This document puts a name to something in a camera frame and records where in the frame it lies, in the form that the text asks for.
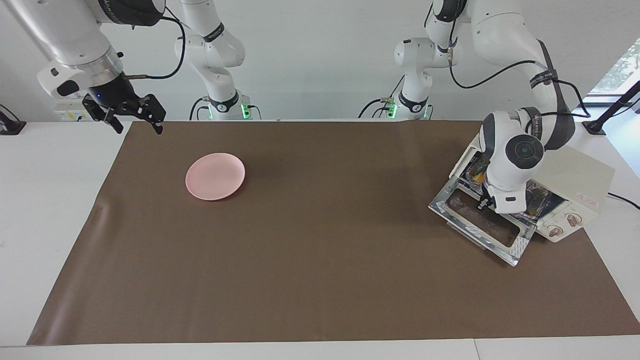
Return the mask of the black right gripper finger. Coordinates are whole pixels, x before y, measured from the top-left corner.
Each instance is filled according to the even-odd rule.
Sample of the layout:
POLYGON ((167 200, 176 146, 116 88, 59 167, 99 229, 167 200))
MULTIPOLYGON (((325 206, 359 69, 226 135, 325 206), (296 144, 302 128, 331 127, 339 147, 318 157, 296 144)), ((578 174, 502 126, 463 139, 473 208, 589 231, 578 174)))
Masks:
POLYGON ((103 122, 115 130, 116 133, 122 134, 124 126, 121 121, 115 116, 115 110, 108 108, 104 110, 91 95, 85 95, 82 99, 82 105, 87 114, 95 122, 103 122))
POLYGON ((166 114, 166 110, 154 94, 140 98, 140 119, 149 123, 157 135, 163 133, 166 114))

